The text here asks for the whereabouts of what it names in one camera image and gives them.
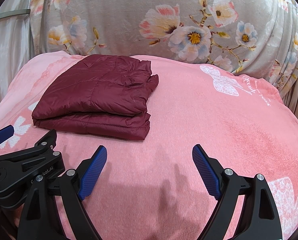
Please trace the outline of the person's left hand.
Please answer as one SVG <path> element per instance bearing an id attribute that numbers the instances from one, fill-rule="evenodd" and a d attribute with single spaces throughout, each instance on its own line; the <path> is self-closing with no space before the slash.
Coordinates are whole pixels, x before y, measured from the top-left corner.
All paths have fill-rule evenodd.
<path id="1" fill-rule="evenodd" d="M 18 239 L 19 221 L 14 210 L 2 209 L 2 228 L 11 239 Z"/>

